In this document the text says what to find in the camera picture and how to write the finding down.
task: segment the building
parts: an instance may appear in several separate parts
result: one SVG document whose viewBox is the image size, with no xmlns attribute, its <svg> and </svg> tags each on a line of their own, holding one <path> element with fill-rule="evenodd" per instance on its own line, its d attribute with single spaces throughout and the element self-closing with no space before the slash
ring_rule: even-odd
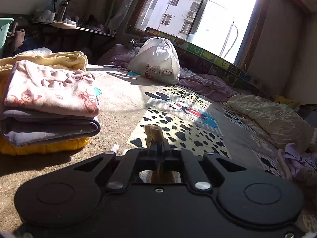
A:
<svg viewBox="0 0 317 238">
<path fill-rule="evenodd" d="M 137 28 L 155 28 L 186 39 L 201 0 L 148 0 Z"/>
</svg>

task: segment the green bin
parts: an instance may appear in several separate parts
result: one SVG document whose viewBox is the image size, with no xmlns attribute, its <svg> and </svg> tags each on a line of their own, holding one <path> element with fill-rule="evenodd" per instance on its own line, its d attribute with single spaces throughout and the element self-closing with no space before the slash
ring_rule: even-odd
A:
<svg viewBox="0 0 317 238">
<path fill-rule="evenodd" d="M 0 18 L 0 58 L 2 58 L 3 47 L 7 33 L 11 23 L 14 21 L 12 18 Z"/>
</svg>

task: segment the folded pink shirt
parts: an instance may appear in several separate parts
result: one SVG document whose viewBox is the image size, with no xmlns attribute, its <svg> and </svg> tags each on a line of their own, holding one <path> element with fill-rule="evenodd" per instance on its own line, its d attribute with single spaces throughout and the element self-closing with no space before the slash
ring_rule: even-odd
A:
<svg viewBox="0 0 317 238">
<path fill-rule="evenodd" d="M 53 69 L 17 61 L 4 104 L 46 113 L 97 116 L 95 77 L 82 70 Z"/>
</svg>

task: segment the screw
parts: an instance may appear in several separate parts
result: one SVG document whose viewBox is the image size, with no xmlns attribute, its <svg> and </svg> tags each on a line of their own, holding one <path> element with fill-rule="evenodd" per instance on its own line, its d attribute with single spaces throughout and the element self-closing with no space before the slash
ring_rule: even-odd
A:
<svg viewBox="0 0 317 238">
<path fill-rule="evenodd" d="M 208 190 L 211 187 L 211 184 L 205 181 L 200 181 L 195 184 L 195 187 L 199 190 Z"/>
<path fill-rule="evenodd" d="M 295 238 L 295 235 L 293 233 L 287 233 L 284 238 Z"/>
<path fill-rule="evenodd" d="M 26 233 L 23 234 L 23 238 L 33 238 L 33 235 L 28 233 L 28 232 L 26 232 Z"/>
<path fill-rule="evenodd" d="M 110 183 L 108 183 L 107 187 L 113 190 L 118 190 L 123 188 L 123 184 L 119 181 L 111 181 Z"/>
<path fill-rule="evenodd" d="M 155 189 L 155 192 L 157 192 L 157 193 L 162 193 L 164 190 L 162 189 L 162 188 L 157 188 L 157 189 Z"/>
</svg>

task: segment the white bag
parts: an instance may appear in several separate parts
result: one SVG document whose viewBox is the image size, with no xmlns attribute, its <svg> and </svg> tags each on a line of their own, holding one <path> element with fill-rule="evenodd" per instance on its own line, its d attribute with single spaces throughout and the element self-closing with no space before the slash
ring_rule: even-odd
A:
<svg viewBox="0 0 317 238">
<path fill-rule="evenodd" d="M 180 63 L 168 39 L 150 38 L 130 61 L 128 69 L 147 78 L 175 85 L 180 79 Z"/>
</svg>

